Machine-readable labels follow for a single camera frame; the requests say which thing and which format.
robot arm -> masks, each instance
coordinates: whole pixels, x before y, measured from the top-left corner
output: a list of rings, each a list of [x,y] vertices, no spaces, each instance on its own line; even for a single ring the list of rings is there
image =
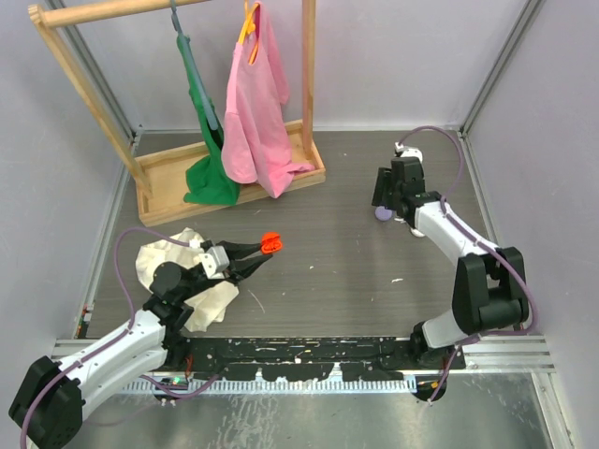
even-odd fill
[[[162,366],[179,367],[189,352],[188,340],[180,331],[193,313],[185,300],[220,282],[238,284],[273,252],[242,260],[260,250],[265,252],[264,247],[226,241],[214,245],[209,240],[198,246],[205,251],[201,264],[186,269],[166,262],[156,269],[150,286],[153,294],[135,314],[132,324],[124,323],[58,362],[44,356],[32,364],[9,410],[10,417],[21,427],[39,392],[68,367],[79,363],[50,389],[33,412],[27,436],[39,449],[64,447],[98,406],[140,375]],[[96,356],[82,361],[101,348]]]
[[[411,345],[416,358],[480,332],[524,323],[529,315],[524,292],[485,248],[500,254],[524,279],[521,253],[484,239],[441,201],[438,192],[426,191],[420,150],[396,147],[391,168],[379,168],[373,206],[394,210],[429,237],[456,268],[451,309],[414,328]]]

crumpled white fabric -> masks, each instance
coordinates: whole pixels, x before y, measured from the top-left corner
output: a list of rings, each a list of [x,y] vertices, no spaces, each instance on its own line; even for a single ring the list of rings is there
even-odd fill
[[[186,227],[182,233],[172,236],[180,241],[191,239],[204,239],[193,229]],[[186,248],[167,242],[155,241],[139,248],[135,268],[141,284],[150,291],[153,273],[163,262],[176,262],[184,268],[191,268],[201,261],[201,249]],[[220,282],[205,292],[190,297],[185,304],[194,308],[194,313],[189,317],[185,327],[191,331],[205,332],[212,322],[221,323],[225,319],[226,306],[239,294],[239,289],[231,282]]]

pink garment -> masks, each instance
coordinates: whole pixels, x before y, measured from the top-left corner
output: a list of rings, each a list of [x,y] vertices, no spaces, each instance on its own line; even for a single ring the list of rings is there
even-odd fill
[[[259,182],[273,198],[279,197],[295,173],[314,170],[310,164],[291,162],[291,142],[281,113],[289,86],[274,40],[270,17],[260,4],[256,32],[235,45],[226,88],[223,166],[230,179],[241,184]],[[253,64],[250,55],[256,43]]]

gray floor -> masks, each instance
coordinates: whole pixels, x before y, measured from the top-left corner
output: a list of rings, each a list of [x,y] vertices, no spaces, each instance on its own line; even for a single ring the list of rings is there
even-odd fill
[[[91,419],[156,404],[114,395]],[[551,446],[528,374],[455,375],[428,407],[409,394],[205,395],[153,406],[117,427],[83,425],[69,449],[544,449]]]
[[[241,285],[225,321],[207,334],[262,336],[408,336],[413,325],[445,311],[451,303],[454,271],[427,239],[412,237],[397,222],[378,222],[371,199],[377,168],[388,166],[398,132],[315,133],[327,167],[327,181],[235,208],[219,210],[155,229],[175,234],[186,226],[204,238],[258,242],[278,231],[285,249]],[[139,153],[195,141],[193,135],[142,138]],[[458,157],[443,136],[421,133],[410,140],[424,152],[428,188],[443,192],[453,181]],[[484,226],[475,191],[465,173],[449,198],[471,227]],[[115,235],[140,225],[135,186],[126,189]],[[153,239],[128,237],[122,245],[124,278],[139,308],[148,293],[135,274],[139,246]],[[262,305],[248,293],[252,291]],[[111,257],[100,282],[89,338],[105,335],[127,319],[124,295]]]

white wall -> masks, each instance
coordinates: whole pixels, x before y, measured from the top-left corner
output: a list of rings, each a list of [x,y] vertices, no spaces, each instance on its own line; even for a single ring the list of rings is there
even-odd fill
[[[120,161],[27,15],[0,14],[0,435],[29,365],[70,338]]]
[[[597,447],[599,3],[547,0],[471,135],[503,243],[524,253],[579,429]]]
[[[88,0],[67,0],[69,5]],[[318,0],[315,126],[462,124],[524,0]],[[301,0],[266,0],[301,116]],[[220,115],[242,0],[180,8]],[[169,9],[84,24],[125,113],[146,129],[197,128]]]

